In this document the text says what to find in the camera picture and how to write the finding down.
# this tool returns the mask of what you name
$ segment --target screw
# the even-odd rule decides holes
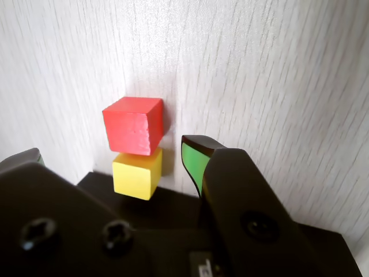
[[[21,230],[20,246],[30,252],[41,246],[51,246],[56,237],[57,224],[50,218],[37,218]]]
[[[102,236],[103,246],[111,254],[124,254],[131,246],[131,228],[125,221],[115,220],[109,222],[105,225]]]

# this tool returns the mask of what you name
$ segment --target yellow wooden block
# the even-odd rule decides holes
[[[149,200],[161,177],[162,159],[159,147],[151,156],[119,154],[113,161],[114,191]]]

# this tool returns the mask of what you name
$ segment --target red cube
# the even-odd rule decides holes
[[[163,100],[123,97],[103,110],[111,151],[149,156],[163,137]]]

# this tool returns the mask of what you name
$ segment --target white wooden surface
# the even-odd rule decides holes
[[[161,186],[195,193],[182,134],[245,149],[297,221],[369,276],[369,1],[0,2],[0,159],[111,172],[101,110],[162,97]]]

